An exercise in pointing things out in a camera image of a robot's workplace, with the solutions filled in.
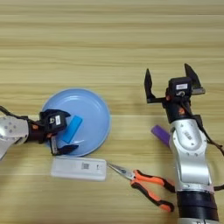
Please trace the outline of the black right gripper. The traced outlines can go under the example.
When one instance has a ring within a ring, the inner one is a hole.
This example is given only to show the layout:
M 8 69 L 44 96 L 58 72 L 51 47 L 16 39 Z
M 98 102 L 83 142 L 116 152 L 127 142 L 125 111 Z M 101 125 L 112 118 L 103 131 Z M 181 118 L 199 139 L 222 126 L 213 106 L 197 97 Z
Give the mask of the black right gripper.
M 198 75 L 194 72 L 191 66 L 185 64 L 185 74 L 192 80 L 192 94 L 203 95 L 206 90 L 201 86 Z M 150 70 L 146 69 L 144 77 L 144 90 L 146 94 L 146 101 L 148 103 L 164 103 L 164 109 L 166 111 L 169 123 L 173 123 L 177 120 L 194 119 L 198 124 L 202 124 L 200 115 L 194 115 L 191 111 L 190 98 L 177 97 L 174 99 L 160 97 L 157 98 L 151 91 L 152 80 Z

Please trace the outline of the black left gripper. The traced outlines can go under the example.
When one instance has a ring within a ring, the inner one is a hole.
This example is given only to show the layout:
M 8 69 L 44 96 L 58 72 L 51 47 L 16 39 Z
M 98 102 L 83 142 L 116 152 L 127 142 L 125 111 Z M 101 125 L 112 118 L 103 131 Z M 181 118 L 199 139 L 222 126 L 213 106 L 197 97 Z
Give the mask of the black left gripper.
M 40 118 L 45 119 L 48 116 L 63 115 L 69 117 L 70 114 L 60 109 L 47 109 L 40 113 Z M 29 141 L 38 142 L 42 144 L 50 139 L 51 153 L 53 156 L 67 155 L 78 148 L 78 145 L 70 144 L 62 148 L 57 146 L 56 136 L 50 130 L 50 124 L 47 120 L 39 120 L 36 122 L 29 122 Z

